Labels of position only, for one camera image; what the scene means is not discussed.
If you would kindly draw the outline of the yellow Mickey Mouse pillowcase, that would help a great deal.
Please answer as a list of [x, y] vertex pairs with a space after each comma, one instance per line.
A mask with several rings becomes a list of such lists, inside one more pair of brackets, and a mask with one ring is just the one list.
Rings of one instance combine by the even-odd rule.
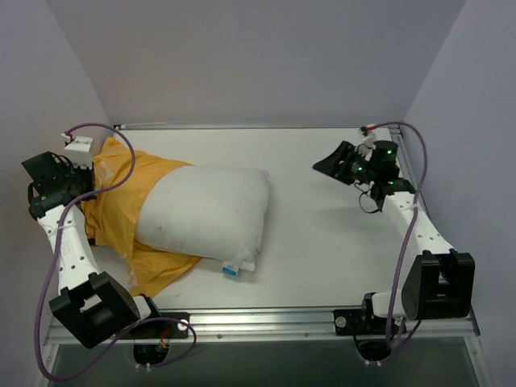
[[135, 228], [145, 198], [154, 185], [187, 163], [167, 160], [143, 151], [135, 153], [135, 169], [120, 187], [98, 193], [81, 204], [87, 237], [98, 246], [113, 248], [128, 264], [130, 294], [154, 298], [192, 269], [201, 258], [151, 248], [135, 240]]

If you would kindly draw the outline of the white pillow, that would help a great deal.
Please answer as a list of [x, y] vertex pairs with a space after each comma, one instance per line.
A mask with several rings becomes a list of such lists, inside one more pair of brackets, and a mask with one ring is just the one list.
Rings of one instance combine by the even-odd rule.
[[184, 166], [162, 177], [145, 198], [135, 239], [252, 272], [269, 204], [261, 169]]

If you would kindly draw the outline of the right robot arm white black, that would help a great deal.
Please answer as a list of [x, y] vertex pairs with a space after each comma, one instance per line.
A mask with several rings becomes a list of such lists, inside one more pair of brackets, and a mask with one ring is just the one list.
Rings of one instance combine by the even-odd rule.
[[471, 308], [475, 261], [437, 231], [415, 188], [397, 165], [398, 145], [388, 140], [353, 145], [343, 141], [314, 170], [345, 185], [367, 185], [369, 197], [402, 235], [393, 288], [373, 293], [358, 313], [360, 327], [379, 331], [387, 318], [463, 318]]

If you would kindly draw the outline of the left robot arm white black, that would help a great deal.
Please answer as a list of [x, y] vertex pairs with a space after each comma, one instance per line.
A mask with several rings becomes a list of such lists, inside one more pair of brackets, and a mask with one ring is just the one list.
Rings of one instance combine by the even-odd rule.
[[144, 338], [157, 336], [163, 319], [152, 300], [145, 295], [132, 297], [94, 260], [84, 215], [73, 203], [92, 190], [93, 169], [80, 169], [53, 152], [33, 156], [22, 165], [32, 179], [29, 213], [57, 255], [58, 294], [49, 302], [53, 316], [86, 348], [132, 323]]

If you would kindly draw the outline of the blue white pillow label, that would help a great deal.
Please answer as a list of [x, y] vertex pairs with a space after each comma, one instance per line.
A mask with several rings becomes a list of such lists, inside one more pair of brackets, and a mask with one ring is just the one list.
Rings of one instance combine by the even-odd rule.
[[229, 277], [237, 277], [239, 274], [239, 266], [231, 262], [223, 262], [222, 273]]

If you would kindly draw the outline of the aluminium back frame rail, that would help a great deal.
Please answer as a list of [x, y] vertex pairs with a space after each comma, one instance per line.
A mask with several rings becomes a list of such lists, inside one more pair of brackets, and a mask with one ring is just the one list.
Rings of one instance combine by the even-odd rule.
[[337, 129], [357, 128], [343, 124], [314, 125], [314, 124], [279, 124], [279, 123], [118, 123], [120, 131], [150, 131], [150, 130], [254, 130], [254, 129]]

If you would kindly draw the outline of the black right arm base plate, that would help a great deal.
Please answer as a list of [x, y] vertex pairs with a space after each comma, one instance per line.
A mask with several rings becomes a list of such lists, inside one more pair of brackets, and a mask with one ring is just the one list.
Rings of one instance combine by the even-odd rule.
[[337, 336], [384, 335], [386, 318], [380, 318], [361, 308], [333, 310]]

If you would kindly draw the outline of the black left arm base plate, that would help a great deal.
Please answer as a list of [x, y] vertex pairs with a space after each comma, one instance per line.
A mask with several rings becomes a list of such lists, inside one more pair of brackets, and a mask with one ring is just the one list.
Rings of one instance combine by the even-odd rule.
[[123, 339], [186, 339], [189, 337], [189, 328], [179, 321], [190, 321], [190, 313], [164, 312], [164, 320], [139, 325], [123, 336]]

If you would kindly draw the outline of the aluminium front frame rail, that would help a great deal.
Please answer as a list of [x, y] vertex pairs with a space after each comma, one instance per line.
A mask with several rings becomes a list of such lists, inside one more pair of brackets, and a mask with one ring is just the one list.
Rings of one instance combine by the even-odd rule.
[[[304, 339], [334, 339], [333, 310], [360, 307], [337, 308], [287, 307], [251, 309], [190, 309], [159, 310], [164, 312], [188, 312], [189, 324], [201, 342], [217, 340], [234, 342], [295, 341]], [[480, 335], [473, 313], [466, 318], [425, 320], [418, 328], [415, 338], [426, 337], [469, 337]], [[80, 344], [68, 330], [52, 318], [44, 344]], [[360, 335], [361, 339], [383, 339], [385, 335]], [[136, 343], [154, 343], [158, 339], [121, 339], [120, 343], [134, 340]]]

